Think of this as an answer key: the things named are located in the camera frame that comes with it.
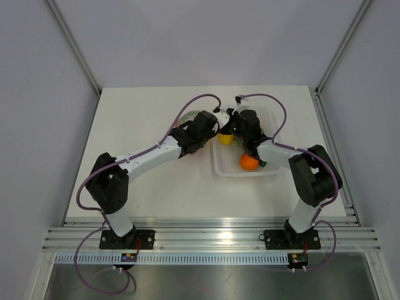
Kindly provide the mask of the clear zip top bag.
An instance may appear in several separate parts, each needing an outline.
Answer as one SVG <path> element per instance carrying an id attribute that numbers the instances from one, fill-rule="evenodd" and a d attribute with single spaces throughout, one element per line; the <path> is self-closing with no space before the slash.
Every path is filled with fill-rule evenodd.
<path id="1" fill-rule="evenodd" d="M 177 126 L 180 126 L 188 121 L 193 121 L 195 117 L 201 112 L 201 110 L 192 110 L 185 112 L 177 121 Z"/>

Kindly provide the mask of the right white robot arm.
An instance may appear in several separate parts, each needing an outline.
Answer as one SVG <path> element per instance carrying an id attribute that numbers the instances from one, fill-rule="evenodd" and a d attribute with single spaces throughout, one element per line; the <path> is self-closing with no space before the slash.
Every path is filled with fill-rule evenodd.
<path id="1" fill-rule="evenodd" d="M 335 200 L 343 181 L 321 145 L 308 149 L 279 144 L 265 135 L 256 111 L 229 108 L 229 122 L 221 129 L 242 147 L 241 166 L 245 170 L 267 164 L 290 170 L 299 196 L 293 214 L 282 229 L 263 232 L 268 250 L 320 249 L 315 229 L 322 208 Z"/>

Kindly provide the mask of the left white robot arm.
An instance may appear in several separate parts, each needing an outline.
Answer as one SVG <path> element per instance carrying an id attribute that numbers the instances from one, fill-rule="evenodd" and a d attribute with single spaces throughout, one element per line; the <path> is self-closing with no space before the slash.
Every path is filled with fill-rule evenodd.
<path id="1" fill-rule="evenodd" d="M 194 154 L 228 124 L 230 116 L 223 110 L 199 111 L 194 119 L 170 127 L 155 145 L 120 157 L 105 152 L 100 155 L 84 186 L 97 202 L 108 225 L 105 242 L 115 242 L 122 249 L 138 247 L 139 233 L 125 205 L 129 185 L 142 174 L 166 162 Z"/>

